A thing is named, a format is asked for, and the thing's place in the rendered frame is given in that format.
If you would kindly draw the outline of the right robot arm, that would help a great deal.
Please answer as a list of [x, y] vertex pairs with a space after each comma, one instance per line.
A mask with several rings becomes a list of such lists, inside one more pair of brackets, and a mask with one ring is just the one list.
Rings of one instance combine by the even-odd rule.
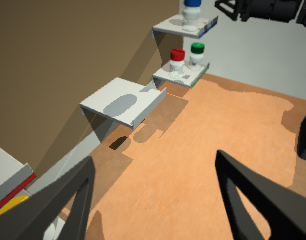
[[[274, 5], [270, 5], [272, 8], [270, 20], [289, 23], [292, 19], [295, 19], [299, 10], [302, 0], [276, 0]], [[303, 24], [306, 28], [306, 0], [305, 4], [301, 7], [301, 14], [297, 18], [297, 24]]]

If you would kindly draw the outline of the clear bottle with yellow cap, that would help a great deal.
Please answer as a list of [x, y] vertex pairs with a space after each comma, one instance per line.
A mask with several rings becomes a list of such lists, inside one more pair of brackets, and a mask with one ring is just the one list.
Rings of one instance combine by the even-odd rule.
[[[25, 200], [26, 198], [28, 198], [27, 196], [19, 196], [19, 197], [15, 197], [13, 198], [11, 201], [9, 201], [5, 206], [3, 206], [0, 209], [0, 215], [2, 213], [4, 213], [5, 211], [7, 211], [9, 208], [14, 207], [15, 205], [17, 205], [18, 203], [22, 202], [23, 200]], [[52, 223], [49, 228], [46, 230], [45, 235], [43, 240], [53, 240], [55, 235], [55, 226]]]

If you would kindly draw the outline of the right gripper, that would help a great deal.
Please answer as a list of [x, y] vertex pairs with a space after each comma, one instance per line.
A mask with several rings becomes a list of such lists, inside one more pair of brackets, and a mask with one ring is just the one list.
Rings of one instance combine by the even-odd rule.
[[[228, 1], [232, 0], [217, 0], [214, 6], [233, 21], [236, 21], [238, 14], [240, 14], [241, 21], [246, 22], [250, 17], [269, 20], [272, 11], [270, 5], [274, 5], [276, 0], [235, 0], [235, 6]], [[220, 3], [234, 8], [233, 13], [222, 7]], [[249, 5], [245, 5], [245, 3]]]

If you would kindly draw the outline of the white bottle with red cap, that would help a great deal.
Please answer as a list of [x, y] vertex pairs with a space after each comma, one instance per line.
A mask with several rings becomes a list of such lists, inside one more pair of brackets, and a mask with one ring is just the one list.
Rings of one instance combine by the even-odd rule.
[[180, 79], [183, 76], [185, 51], [182, 49], [171, 50], [171, 61], [169, 76], [173, 79]]

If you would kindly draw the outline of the white bottle with blue cap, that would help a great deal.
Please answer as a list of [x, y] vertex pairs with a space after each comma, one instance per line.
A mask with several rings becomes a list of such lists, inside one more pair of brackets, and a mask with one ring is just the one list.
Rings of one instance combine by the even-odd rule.
[[184, 0], [185, 8], [183, 10], [182, 30], [194, 32], [198, 30], [200, 8], [202, 0]]

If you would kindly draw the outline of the white bottle with green cap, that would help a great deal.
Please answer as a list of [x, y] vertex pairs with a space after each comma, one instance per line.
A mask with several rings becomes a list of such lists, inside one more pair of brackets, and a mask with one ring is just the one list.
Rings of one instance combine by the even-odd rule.
[[189, 69], [192, 71], [199, 71], [202, 67], [203, 52], [205, 45], [202, 43], [191, 44], [191, 54], [189, 58]]

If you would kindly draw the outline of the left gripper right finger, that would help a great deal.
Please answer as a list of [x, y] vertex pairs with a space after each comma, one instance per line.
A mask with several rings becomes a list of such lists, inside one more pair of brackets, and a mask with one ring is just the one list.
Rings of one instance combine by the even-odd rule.
[[268, 222], [268, 240], [306, 240], [306, 197], [260, 175], [221, 149], [216, 151], [215, 170], [233, 240], [265, 240], [237, 188]]

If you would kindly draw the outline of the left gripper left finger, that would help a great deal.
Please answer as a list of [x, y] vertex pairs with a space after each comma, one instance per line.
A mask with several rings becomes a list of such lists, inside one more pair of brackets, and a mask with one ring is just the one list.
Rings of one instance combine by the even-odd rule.
[[76, 193], [57, 240], [85, 240], [96, 169], [87, 156], [53, 183], [0, 215], [0, 240], [43, 240]]

